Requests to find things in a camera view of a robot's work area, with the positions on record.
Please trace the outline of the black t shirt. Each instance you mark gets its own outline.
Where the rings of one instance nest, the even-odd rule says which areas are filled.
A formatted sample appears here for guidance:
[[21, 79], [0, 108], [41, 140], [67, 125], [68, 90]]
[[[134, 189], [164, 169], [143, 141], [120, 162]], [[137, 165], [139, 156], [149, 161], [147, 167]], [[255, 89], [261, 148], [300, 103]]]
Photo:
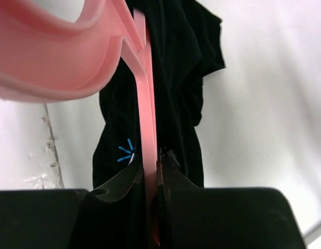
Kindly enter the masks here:
[[[221, 19], [196, 1], [127, 1], [148, 25], [155, 92], [157, 143], [172, 150], [181, 172], [204, 186], [200, 143], [203, 78], [225, 67], [220, 47]], [[141, 152], [136, 83], [120, 61], [99, 96], [105, 127], [93, 154], [93, 187], [99, 187]]]

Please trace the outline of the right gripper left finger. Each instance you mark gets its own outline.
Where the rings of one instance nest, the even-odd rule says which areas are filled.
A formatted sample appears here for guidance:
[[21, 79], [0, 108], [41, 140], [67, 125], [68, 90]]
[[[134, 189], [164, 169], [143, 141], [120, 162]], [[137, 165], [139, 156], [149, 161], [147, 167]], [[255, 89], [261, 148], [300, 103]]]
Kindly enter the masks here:
[[146, 203], [141, 158], [86, 194], [70, 248], [145, 248]]

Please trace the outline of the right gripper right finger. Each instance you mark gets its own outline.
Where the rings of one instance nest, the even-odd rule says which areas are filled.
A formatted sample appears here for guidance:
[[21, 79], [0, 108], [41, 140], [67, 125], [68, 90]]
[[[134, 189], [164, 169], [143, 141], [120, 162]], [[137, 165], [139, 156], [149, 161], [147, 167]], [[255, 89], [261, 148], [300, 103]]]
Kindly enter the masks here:
[[207, 192], [178, 169], [171, 152], [157, 165], [161, 248], [207, 248]]

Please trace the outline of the pink hanger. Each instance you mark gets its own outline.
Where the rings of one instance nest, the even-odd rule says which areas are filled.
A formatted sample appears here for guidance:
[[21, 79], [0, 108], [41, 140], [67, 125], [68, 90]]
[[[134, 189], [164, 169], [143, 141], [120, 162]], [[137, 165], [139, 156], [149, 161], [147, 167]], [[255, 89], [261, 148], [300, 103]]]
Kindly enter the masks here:
[[[0, 1], [0, 98], [82, 99], [103, 89], [124, 60], [136, 81], [146, 203], [157, 192], [152, 56], [145, 16], [125, 1], [85, 1], [67, 22], [32, 1]], [[0, 191], [0, 248], [70, 248], [83, 189]]]

